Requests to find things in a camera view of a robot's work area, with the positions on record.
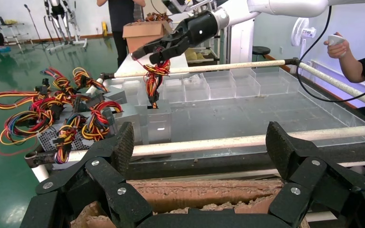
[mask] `gray metal box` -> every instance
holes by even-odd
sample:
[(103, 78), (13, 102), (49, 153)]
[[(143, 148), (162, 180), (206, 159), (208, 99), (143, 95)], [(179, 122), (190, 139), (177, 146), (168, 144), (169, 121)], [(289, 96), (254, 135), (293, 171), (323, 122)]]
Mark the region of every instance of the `gray metal box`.
[(171, 142), (171, 109), (168, 100), (158, 100), (157, 109), (147, 110), (149, 144)]
[(123, 89), (115, 88), (110, 86), (108, 88), (109, 92), (104, 94), (105, 98), (108, 98), (112, 101), (119, 103), (120, 105), (126, 104), (126, 96), (125, 91)]
[[(82, 114), (86, 118), (89, 118), (91, 116), (90, 112), (83, 112), (80, 114)], [(37, 135), (37, 139), (43, 147), (44, 151), (51, 152), (57, 150), (56, 145), (52, 141), (58, 138), (59, 129), (64, 125), (65, 119), (69, 118), (71, 115), (72, 112), (62, 112), (59, 120), (55, 121), (49, 129)], [(72, 142), (71, 150), (87, 150), (90, 148), (93, 142), (93, 140), (84, 139), (82, 137), (82, 134), (78, 132), (75, 136), (75, 140)]]
[(114, 114), (117, 129), (119, 129), (124, 122), (132, 122), (132, 126), (134, 127), (135, 145), (141, 145), (142, 134), (139, 113), (132, 104), (122, 104), (121, 107), (123, 111), (121, 113)]

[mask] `white handheld controller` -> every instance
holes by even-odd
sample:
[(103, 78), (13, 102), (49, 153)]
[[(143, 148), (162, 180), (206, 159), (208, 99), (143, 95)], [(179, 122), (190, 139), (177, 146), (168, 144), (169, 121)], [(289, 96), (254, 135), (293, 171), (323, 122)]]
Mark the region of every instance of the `white handheld controller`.
[(344, 41), (345, 41), (345, 38), (338, 36), (338, 35), (329, 35), (328, 36), (328, 46), (342, 44)]

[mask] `white pole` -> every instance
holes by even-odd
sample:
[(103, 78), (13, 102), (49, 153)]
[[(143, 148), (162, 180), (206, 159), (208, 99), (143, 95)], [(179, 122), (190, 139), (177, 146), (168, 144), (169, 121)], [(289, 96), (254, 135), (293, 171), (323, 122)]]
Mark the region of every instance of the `white pole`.
[(48, 172), (45, 165), (39, 165), (36, 168), (31, 168), (37, 180), (41, 183), (43, 180), (48, 178)]
[[(211, 65), (211, 66), (194, 66), (194, 67), (183, 67), (183, 68), (170, 68), (170, 74), (176, 73), (189, 73), (189, 72), (205, 72), (212, 70), (229, 70), (238, 68), (249, 68), (249, 67), (272, 67), (284, 65), (284, 60), (274, 60), (274, 61), (263, 61), (263, 62), (249, 62), (249, 63), (233, 63), (233, 64), (221, 64), (221, 65)], [(134, 77), (134, 76), (144, 76), (147, 73), (145, 70), (114, 73), (116, 78), (122, 77)], [(97, 79), (98, 82), (103, 83), (101, 78)], [(97, 89), (91, 86), (87, 93), (93, 94)]]
[(326, 221), (326, 220), (335, 220), (335, 219), (337, 219), (337, 218), (330, 211), (313, 212), (313, 213), (306, 214), (307, 222), (317, 222), (317, 221)]
[[(305, 69), (306, 71), (308, 71), (308, 72), (312, 73), (313, 75), (321, 78), (322, 80), (330, 83), (331, 85), (335, 86), (336, 88), (352, 95), (353, 97), (362, 94), (362, 92), (360, 92), (359, 90), (354, 89), (354, 88), (346, 85), (345, 83), (343, 83), (339, 80), (336, 80), (333, 77), (328, 76), (305, 63), (300, 63), (299, 66), (300, 66), (300, 68)], [(365, 96), (360, 97), (359, 100), (361, 100), (365, 103)]]
[[(288, 134), (292, 137), (309, 141), (339, 139), (347, 137), (365, 136), (365, 126), (293, 132)], [(227, 149), (260, 145), (265, 145), (265, 135), (140, 145), (134, 147), (134, 153), (132, 154), (132, 156), (162, 155), (179, 152)], [(87, 150), (71, 151), (68, 161), (79, 161), (80, 159), (82, 159), (86, 152)]]

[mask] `wire bundle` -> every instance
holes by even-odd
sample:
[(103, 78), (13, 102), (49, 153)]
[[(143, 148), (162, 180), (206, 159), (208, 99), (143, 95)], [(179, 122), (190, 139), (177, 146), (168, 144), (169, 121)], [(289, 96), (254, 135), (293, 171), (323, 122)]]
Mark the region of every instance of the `wire bundle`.
[(159, 100), (157, 89), (163, 82), (163, 76), (168, 76), (170, 73), (170, 60), (163, 61), (159, 65), (143, 65), (143, 67), (147, 70), (144, 81), (149, 102), (152, 104), (152, 108), (157, 108), (156, 101)]
[(82, 136), (87, 140), (99, 141), (104, 139), (108, 134), (109, 124), (101, 111), (106, 107), (113, 107), (116, 113), (122, 112), (121, 106), (115, 101), (106, 101), (98, 103), (90, 108), (91, 116), (87, 119), (86, 124), (82, 128)]
[(0, 109), (3, 110), (14, 109), (28, 102), (35, 102), (39, 99), (44, 98), (44, 96), (41, 95), (39, 92), (18, 92), (18, 91), (0, 92), (0, 98), (4, 97), (21, 97), (21, 98), (12, 104), (0, 103)]
[[(54, 78), (53, 85), (57, 90), (50, 90), (48, 79), (43, 79), (43, 86), (36, 87), (33, 92), (18, 92), (8, 91), (0, 92), (0, 98), (5, 97), (20, 97), (12, 104), (0, 103), (0, 109), (9, 110), (24, 105), (25, 103), (32, 102), (28, 111), (23, 111), (8, 118), (4, 124), (4, 130), (0, 134), (0, 143), (4, 145), (21, 145), (25, 141), (36, 137), (39, 133), (43, 133), (48, 128), (51, 128), (54, 121), (59, 118), (60, 112), (65, 104), (74, 106), (74, 102), (88, 101), (90, 97), (77, 95), (78, 89), (74, 89), (71, 82), (63, 76), (58, 70), (54, 68), (48, 68), (41, 71), (42, 74), (50, 75)], [(83, 83), (83, 78), (87, 79), (87, 86), (96, 86), (104, 92), (108, 92), (102, 84), (91, 79), (88, 73), (82, 68), (76, 68), (74, 70), (75, 83), (80, 87)], [(96, 141), (103, 139), (109, 131), (107, 119), (101, 115), (100, 111), (105, 107), (114, 107), (117, 112), (121, 111), (121, 106), (117, 103), (102, 103), (96, 105), (97, 110), (93, 118), (93, 128), (89, 128), (91, 133), (89, 137), (94, 138)], [(67, 162), (68, 152), (71, 149), (71, 143), (75, 139), (75, 135), (78, 131), (82, 130), (86, 118), (74, 114), (68, 120), (66, 120), (63, 127), (59, 130), (58, 135), (58, 152), (55, 156), (57, 163)], [(15, 153), (2, 153), (4, 156), (12, 156), (21, 152), (27, 151), (21, 150)]]
[(72, 114), (64, 125), (59, 129), (59, 136), (57, 139), (58, 151), (55, 153), (54, 161), (57, 164), (66, 163), (69, 159), (69, 152), (71, 144), (75, 140), (75, 136), (82, 128), (82, 124), (86, 121), (86, 118), (81, 114)]
[(62, 91), (67, 95), (74, 95), (76, 92), (70, 84), (70, 81), (61, 74), (57, 69), (49, 67), (48, 69), (42, 70), (42, 74), (49, 75), (54, 78), (53, 85), (58, 90)]
[(5, 121), (4, 129), (0, 133), (0, 143), (4, 145), (15, 145), (25, 142), (35, 137), (38, 133), (48, 129), (53, 122), (54, 118), (52, 117), (51, 110), (20, 112)]
[(108, 93), (108, 90), (103, 86), (103, 84), (92, 79), (85, 69), (77, 67), (73, 70), (72, 74), (75, 84), (77, 85), (77, 90), (94, 86), (95, 88)]

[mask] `black wire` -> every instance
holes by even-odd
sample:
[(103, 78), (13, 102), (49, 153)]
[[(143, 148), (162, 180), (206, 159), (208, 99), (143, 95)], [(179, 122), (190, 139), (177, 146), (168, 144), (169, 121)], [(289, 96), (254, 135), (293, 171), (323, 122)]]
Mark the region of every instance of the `black wire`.
[(317, 99), (317, 100), (320, 100), (320, 101), (325, 101), (325, 102), (332, 102), (332, 103), (342, 103), (342, 102), (348, 102), (348, 101), (353, 101), (353, 100), (356, 100), (362, 96), (365, 95), (365, 93), (362, 93), (360, 95), (357, 95), (355, 97), (352, 97), (352, 98), (349, 98), (349, 99), (346, 99), (346, 100), (339, 100), (339, 101), (333, 101), (333, 100), (327, 100), (327, 99), (324, 99), (324, 98), (320, 98), (314, 94), (312, 94), (310, 91), (308, 91), (306, 89), (306, 87), (304, 86), (303, 82), (301, 81), (301, 76), (298, 74), (298, 69), (299, 69), (299, 65), (301, 63), (301, 61), (304, 59), (304, 57), (307, 55), (307, 53), (317, 44), (317, 42), (321, 39), (321, 37), (324, 35), (325, 31), (327, 30), (328, 28), (328, 24), (329, 24), (329, 21), (331, 19), (331, 11), (332, 11), (332, 6), (329, 6), (329, 11), (328, 11), (328, 18), (327, 18), (327, 23), (325, 24), (325, 28), (324, 30), (322, 31), (321, 35), (317, 38), (317, 40), (313, 43), (313, 45), (311, 45), (307, 51), (303, 54), (303, 56), (300, 58), (298, 64), (296, 65), (296, 77), (298, 79), (298, 82), (300, 83), (301, 87), (304, 89), (304, 91), (306, 91), (310, 96), (312, 96), (313, 98)]

